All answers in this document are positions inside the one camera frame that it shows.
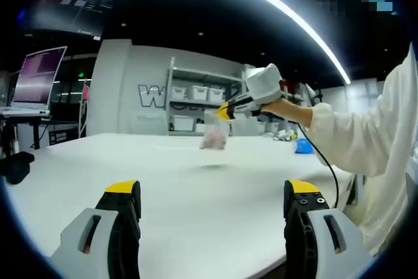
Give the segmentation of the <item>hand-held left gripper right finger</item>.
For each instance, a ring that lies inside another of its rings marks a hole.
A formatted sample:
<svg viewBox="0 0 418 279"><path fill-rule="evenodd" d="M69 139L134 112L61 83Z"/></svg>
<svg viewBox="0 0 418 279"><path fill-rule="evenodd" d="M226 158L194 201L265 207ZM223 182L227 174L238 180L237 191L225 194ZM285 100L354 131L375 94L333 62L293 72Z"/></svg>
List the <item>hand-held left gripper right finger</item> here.
<svg viewBox="0 0 418 279"><path fill-rule="evenodd" d="M359 228L309 182L285 181L283 217L286 278L358 278L373 260Z"/></svg>

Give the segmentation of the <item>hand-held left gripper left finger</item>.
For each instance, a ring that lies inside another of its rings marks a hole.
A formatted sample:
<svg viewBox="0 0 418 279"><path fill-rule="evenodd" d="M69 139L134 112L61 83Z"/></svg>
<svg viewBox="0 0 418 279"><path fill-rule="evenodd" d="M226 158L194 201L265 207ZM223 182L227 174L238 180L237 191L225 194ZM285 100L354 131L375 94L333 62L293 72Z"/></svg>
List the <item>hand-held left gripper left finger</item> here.
<svg viewBox="0 0 418 279"><path fill-rule="evenodd" d="M139 278L140 182L105 189L60 234L50 263L63 278Z"/></svg>

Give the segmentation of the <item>person's right hand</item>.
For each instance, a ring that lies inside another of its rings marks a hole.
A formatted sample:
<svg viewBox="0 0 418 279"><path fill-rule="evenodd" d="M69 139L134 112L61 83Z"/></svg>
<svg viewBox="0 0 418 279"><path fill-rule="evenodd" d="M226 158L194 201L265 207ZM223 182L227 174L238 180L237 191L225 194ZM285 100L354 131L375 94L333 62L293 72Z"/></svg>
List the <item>person's right hand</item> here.
<svg viewBox="0 0 418 279"><path fill-rule="evenodd" d="M261 112L271 113L287 120L295 121L297 109L293 103L285 98L277 99L261 106Z"/></svg>

